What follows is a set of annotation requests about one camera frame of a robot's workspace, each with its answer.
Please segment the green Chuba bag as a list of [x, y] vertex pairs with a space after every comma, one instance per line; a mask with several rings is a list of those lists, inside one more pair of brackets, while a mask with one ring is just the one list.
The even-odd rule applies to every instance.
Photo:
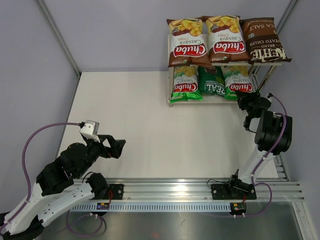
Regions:
[[223, 65], [220, 67], [225, 83], [225, 98], [236, 100], [236, 91], [253, 93], [254, 84], [249, 77], [248, 67], [245, 65]]
[[199, 90], [198, 66], [179, 66], [174, 68], [171, 104], [176, 102], [202, 101]]

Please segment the dark green Real chips bag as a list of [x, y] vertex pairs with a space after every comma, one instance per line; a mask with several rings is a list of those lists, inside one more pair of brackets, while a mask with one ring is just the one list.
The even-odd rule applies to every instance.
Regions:
[[225, 97], [225, 78], [220, 66], [198, 67], [198, 88], [202, 95]]

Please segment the brown Kettle chips bag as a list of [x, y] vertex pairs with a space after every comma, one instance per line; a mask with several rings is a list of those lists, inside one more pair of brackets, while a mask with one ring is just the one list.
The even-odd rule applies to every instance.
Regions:
[[273, 17], [241, 19], [240, 27], [251, 63], [290, 62]]

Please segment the brown Chuba bag back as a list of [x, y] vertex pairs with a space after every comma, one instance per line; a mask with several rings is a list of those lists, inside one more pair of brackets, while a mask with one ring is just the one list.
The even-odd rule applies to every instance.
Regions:
[[208, 55], [211, 63], [247, 62], [250, 55], [236, 15], [204, 16], [208, 29]]

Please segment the brown chuba bag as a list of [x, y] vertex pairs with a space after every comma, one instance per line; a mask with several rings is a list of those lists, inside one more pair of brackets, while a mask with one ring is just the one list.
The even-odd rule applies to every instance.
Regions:
[[204, 18], [167, 19], [170, 31], [168, 67], [211, 65], [203, 35]]
[[250, 55], [236, 15], [204, 16], [208, 29], [208, 55], [211, 63], [247, 62]]

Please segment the brown Chuba bag front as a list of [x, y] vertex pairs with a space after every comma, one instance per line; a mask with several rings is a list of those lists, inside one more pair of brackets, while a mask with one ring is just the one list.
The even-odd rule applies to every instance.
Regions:
[[204, 18], [167, 19], [170, 31], [168, 67], [211, 65], [203, 35]]

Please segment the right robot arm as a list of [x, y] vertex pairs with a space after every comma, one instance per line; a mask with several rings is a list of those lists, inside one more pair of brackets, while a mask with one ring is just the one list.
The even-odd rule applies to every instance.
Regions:
[[293, 118], [274, 94], [262, 97], [258, 92], [237, 90], [237, 103], [247, 112], [244, 128], [255, 133], [255, 148], [247, 162], [233, 174], [227, 183], [232, 199], [255, 200], [255, 183], [264, 167], [292, 143]]

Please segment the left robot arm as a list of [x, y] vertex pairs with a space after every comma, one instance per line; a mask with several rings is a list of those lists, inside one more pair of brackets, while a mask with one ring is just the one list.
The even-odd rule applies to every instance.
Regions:
[[98, 158], [118, 159], [121, 156], [126, 144], [124, 139], [116, 140], [111, 135], [99, 135], [98, 139], [69, 145], [44, 167], [26, 198], [11, 212], [0, 215], [0, 228], [5, 229], [3, 239], [33, 240], [53, 220], [81, 202], [112, 196], [105, 177], [96, 172], [74, 190], [61, 195]]

